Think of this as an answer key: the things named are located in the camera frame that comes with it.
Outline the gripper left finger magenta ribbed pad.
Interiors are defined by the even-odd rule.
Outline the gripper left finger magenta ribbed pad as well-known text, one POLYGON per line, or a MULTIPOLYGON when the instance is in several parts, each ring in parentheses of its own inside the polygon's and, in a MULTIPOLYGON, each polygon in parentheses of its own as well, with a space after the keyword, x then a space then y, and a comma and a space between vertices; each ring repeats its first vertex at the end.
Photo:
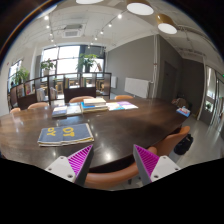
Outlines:
POLYGON ((89 145, 68 157, 59 156, 46 168, 46 171, 83 186, 93 154, 93 146, 89 145))

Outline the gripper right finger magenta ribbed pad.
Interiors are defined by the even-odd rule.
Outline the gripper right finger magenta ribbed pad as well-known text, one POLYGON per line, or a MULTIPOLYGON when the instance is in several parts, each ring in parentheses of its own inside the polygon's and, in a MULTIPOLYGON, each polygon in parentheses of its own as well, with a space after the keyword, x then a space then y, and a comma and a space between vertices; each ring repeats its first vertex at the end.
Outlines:
POLYGON ((133 147, 133 156, 143 185, 157 181, 180 170, 180 167, 169 157, 159 157, 138 145, 133 147))

